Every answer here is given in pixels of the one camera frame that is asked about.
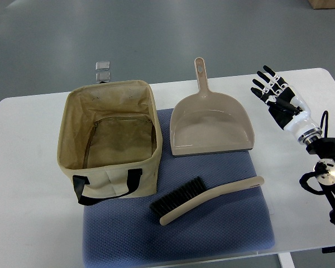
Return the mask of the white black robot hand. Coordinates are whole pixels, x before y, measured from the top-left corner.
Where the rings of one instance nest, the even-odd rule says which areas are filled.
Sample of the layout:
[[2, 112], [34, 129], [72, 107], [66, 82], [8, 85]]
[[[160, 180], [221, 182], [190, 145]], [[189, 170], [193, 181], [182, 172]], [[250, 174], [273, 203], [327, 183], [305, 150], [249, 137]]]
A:
[[299, 143], [308, 145], [322, 137], [322, 129], [311, 117], [305, 100], [283, 77], [269, 66], [258, 71], [259, 79], [253, 79], [251, 92], [268, 106], [268, 112], [277, 125], [288, 131]]

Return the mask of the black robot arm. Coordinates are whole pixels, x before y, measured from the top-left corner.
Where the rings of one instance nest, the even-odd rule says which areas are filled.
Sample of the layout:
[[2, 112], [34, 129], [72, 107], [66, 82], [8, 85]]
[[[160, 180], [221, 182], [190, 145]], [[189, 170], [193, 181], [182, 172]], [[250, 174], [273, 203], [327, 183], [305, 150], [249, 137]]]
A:
[[301, 187], [314, 194], [324, 195], [332, 210], [329, 213], [330, 222], [335, 225], [335, 138], [328, 137], [328, 111], [321, 117], [321, 126], [302, 135], [301, 141], [311, 155], [319, 157], [313, 171], [305, 173], [299, 180]]

